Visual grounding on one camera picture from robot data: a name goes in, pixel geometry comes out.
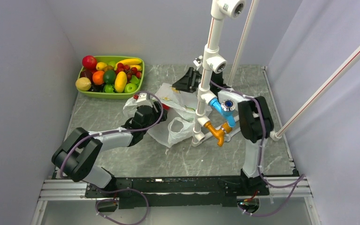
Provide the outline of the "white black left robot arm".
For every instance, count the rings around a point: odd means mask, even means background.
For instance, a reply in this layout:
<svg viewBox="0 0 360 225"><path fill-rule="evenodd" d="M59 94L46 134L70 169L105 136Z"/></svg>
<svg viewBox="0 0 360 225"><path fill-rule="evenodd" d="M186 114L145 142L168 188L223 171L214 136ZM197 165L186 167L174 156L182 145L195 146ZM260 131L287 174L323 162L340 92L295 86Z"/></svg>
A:
<svg viewBox="0 0 360 225"><path fill-rule="evenodd" d="M52 163L72 181L85 181L97 187L105 197L117 190L117 179L108 170L95 165L100 152L139 143L148 128L166 121L168 111L155 101L136 108L133 117L121 127L104 132L88 132L78 127L52 156Z"/></svg>

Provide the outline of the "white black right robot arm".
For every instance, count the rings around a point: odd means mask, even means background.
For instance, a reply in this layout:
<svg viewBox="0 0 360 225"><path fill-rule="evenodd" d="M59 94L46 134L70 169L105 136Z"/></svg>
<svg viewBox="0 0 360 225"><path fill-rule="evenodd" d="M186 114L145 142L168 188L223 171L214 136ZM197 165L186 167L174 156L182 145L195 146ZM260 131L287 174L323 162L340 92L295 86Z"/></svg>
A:
<svg viewBox="0 0 360 225"><path fill-rule="evenodd" d="M274 129L266 98L237 93L225 84L222 73L212 73L210 90L202 95L202 102L208 108L216 110L225 119L225 123L215 128L207 115L197 113L196 124L206 128L208 133L193 131L193 145L197 146L213 136L221 147L230 139L231 134L236 133L234 127L239 126L247 143L245 162L241 169L241 175L246 178L240 181L240 190L246 195L252 194L258 187L256 179L263 173L265 140Z"/></svg>

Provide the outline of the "yellow fake banana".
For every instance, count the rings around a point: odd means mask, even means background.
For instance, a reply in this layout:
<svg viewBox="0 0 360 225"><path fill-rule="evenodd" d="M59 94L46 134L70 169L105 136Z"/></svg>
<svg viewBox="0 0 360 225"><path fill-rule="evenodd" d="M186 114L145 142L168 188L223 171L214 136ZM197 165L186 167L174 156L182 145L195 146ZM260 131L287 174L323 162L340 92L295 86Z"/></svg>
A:
<svg viewBox="0 0 360 225"><path fill-rule="evenodd" d="M121 63L122 65L138 65L140 63L142 63L143 61L140 58L127 58L127 59L123 59L120 60L119 62L116 63L115 67L117 68L119 66L119 64Z"/></svg>

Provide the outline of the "pale yellow fake lemon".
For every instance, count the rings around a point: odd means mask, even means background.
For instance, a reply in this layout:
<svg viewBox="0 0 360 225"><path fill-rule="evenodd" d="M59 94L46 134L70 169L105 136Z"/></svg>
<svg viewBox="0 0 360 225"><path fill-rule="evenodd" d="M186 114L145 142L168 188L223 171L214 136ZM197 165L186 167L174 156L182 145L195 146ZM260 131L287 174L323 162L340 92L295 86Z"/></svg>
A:
<svg viewBox="0 0 360 225"><path fill-rule="evenodd" d="M88 91L91 88L92 83L89 78L81 77L76 80L75 86L79 91Z"/></svg>

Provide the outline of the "white printed plastic bag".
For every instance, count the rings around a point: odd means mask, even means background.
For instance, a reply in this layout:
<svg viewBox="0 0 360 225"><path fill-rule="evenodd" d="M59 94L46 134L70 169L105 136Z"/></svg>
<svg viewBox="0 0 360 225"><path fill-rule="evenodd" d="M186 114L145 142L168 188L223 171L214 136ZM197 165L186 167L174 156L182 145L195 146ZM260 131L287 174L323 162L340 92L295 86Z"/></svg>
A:
<svg viewBox="0 0 360 225"><path fill-rule="evenodd" d="M193 134L197 95L178 91L170 84L163 83L155 94L168 107L167 119L147 133L158 143L170 148Z"/></svg>

